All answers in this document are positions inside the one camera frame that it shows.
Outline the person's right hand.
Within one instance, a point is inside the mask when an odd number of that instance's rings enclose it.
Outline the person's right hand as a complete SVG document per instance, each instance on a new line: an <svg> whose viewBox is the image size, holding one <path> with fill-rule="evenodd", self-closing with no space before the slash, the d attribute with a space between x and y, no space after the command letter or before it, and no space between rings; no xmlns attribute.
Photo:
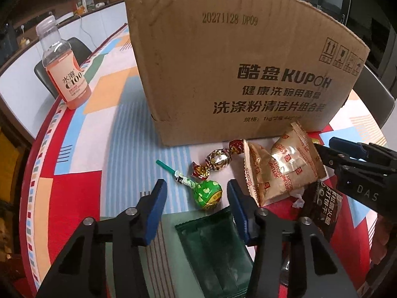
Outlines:
<svg viewBox="0 0 397 298"><path fill-rule="evenodd" d="M387 243L393 230L394 223L389 219L378 215L375 223L375 231L370 249L370 259L374 264L379 264L387 254Z"/></svg>

